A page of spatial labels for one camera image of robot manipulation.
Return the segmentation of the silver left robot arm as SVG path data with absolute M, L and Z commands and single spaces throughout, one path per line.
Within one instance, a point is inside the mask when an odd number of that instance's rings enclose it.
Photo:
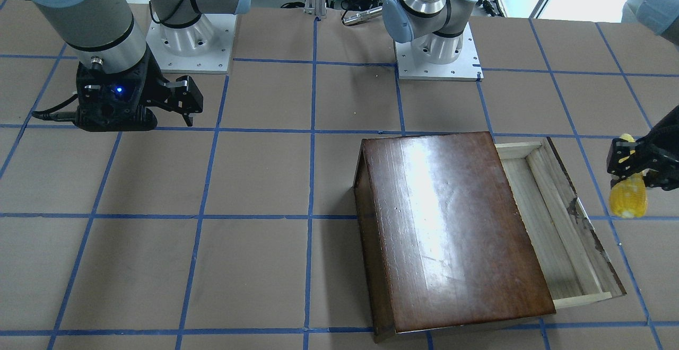
M 462 35 L 478 0 L 386 0 L 381 16 L 391 38 L 410 43 L 422 36 L 454 39 Z M 641 0 L 636 20 L 655 35 L 677 44 L 677 0 Z M 634 143 L 611 142 L 607 171 L 620 184 L 635 174 L 647 188 L 677 188 L 677 108 Z

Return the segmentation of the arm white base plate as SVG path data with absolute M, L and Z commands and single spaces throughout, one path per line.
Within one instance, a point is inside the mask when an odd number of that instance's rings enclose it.
M 474 81 L 484 79 L 471 25 L 454 38 L 432 34 L 394 43 L 398 76 L 405 80 Z
M 189 27 L 151 23 L 146 43 L 169 74 L 228 74 L 238 17 L 204 14 Z

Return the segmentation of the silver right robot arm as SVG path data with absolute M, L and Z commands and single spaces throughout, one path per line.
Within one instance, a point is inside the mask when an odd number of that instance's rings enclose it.
M 210 16 L 246 14 L 251 0 L 149 1 L 157 37 L 145 33 L 127 0 L 32 0 L 79 58 L 73 95 L 32 117 L 90 132 L 149 131 L 158 125 L 152 108 L 160 108 L 191 127 L 204 97 L 191 76 L 170 81 L 163 71 L 182 58 L 196 58 L 196 69 L 206 71 L 214 54 L 216 70 L 225 72 L 233 28 Z

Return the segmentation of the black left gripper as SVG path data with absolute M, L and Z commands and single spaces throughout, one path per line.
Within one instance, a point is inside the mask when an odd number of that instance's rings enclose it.
M 607 171 L 612 181 L 623 181 L 638 174 L 647 188 L 677 189 L 677 119 L 678 106 L 660 119 L 646 136 L 613 139 L 607 156 Z

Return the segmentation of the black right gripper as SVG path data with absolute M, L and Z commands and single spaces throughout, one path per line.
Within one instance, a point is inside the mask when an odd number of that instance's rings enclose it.
M 80 63 L 76 89 L 76 127 L 90 132 L 153 130 L 158 120 L 151 108 L 178 113 L 187 127 L 193 127 L 194 114 L 204 108 L 194 79 L 189 75 L 174 82 L 165 79 L 151 53 L 118 74 L 105 74 L 99 64 L 88 69 Z

